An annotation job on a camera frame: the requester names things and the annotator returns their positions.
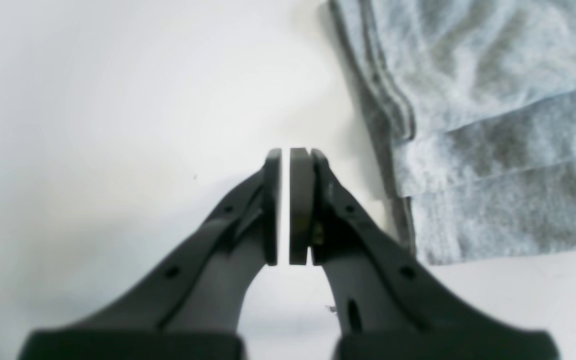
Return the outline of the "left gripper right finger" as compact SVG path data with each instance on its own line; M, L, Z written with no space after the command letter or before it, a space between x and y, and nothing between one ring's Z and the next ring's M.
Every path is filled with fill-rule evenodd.
M289 262L323 268L342 331L336 360L558 360L553 338L487 316L372 220L318 149L289 160Z

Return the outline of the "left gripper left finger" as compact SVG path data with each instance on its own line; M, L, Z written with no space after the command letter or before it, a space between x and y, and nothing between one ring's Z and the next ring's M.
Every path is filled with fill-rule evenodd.
M237 335L249 286L278 262L282 152L124 295L83 320L28 337L21 360L244 360Z

